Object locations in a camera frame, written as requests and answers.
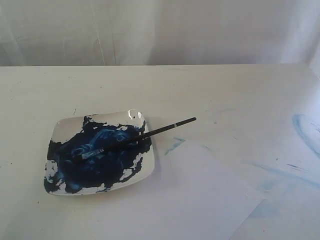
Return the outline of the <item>white backdrop curtain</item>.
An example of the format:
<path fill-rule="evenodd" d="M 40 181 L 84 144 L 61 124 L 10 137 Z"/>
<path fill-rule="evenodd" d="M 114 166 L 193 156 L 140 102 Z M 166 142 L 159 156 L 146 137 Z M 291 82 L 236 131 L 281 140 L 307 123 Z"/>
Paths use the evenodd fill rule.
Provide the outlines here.
<path fill-rule="evenodd" d="M 3 0 L 2 66 L 309 63 L 317 0 Z"/>

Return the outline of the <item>white paper sheet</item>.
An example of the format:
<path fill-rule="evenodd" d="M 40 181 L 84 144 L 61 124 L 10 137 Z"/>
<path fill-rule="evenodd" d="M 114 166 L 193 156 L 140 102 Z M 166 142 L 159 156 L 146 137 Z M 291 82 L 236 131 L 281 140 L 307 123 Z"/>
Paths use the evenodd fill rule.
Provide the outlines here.
<path fill-rule="evenodd" d="M 227 240 L 262 196 L 186 141 L 141 182 L 107 194 L 97 214 L 108 240 Z"/>

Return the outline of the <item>black paintbrush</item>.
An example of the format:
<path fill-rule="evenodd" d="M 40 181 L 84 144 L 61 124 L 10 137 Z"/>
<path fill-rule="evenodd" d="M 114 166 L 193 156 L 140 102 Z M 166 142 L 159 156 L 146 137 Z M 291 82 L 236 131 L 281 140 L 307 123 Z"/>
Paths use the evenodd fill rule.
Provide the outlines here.
<path fill-rule="evenodd" d="M 116 149 L 119 149 L 119 148 L 124 148 L 125 146 L 127 146 L 127 145 L 129 145 L 131 143 L 139 142 L 140 140 L 143 140 L 143 139 L 146 139 L 146 138 L 150 138 L 151 136 L 154 136 L 154 135 L 169 131 L 171 129 L 174 129 L 174 128 L 189 124 L 189 123 L 194 122 L 196 120 L 197 120 L 196 117 L 192 117 L 192 118 L 189 118 L 189 119 L 186 119 L 186 120 L 183 120 L 183 121 L 179 121 L 179 122 L 167 125 L 167 126 L 163 126 L 161 128 L 158 128 L 158 129 L 155 129 L 155 130 L 152 130 L 152 131 L 140 134 L 140 135 L 136 135 L 134 137 L 131 137 L 131 138 L 128 138 L 128 139 L 125 139 L 125 140 L 121 140 L 121 141 L 119 141 L 117 143 L 105 145 L 105 146 L 102 146 L 100 148 L 91 150 L 89 152 L 81 153 L 80 155 L 75 156 L 72 159 L 72 162 L 74 164 L 83 163 L 87 159 L 89 159 L 91 157 L 94 157 L 94 156 L 97 156 L 97 155 L 99 155 L 101 153 L 106 153 L 106 152 L 110 152 L 110 151 L 113 151 L 113 150 L 116 150 Z"/>

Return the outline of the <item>white square paint plate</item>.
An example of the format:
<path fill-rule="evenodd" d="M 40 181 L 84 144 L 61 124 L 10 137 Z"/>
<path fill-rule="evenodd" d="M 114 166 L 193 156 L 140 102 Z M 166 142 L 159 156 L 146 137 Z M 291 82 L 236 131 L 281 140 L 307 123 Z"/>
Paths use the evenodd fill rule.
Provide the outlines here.
<path fill-rule="evenodd" d="M 85 162 L 76 156 L 148 132 L 141 112 L 135 109 L 60 120 L 48 145 L 43 186 L 58 196 L 90 195 L 135 184 L 155 168 L 150 138 L 123 149 L 102 152 Z"/>

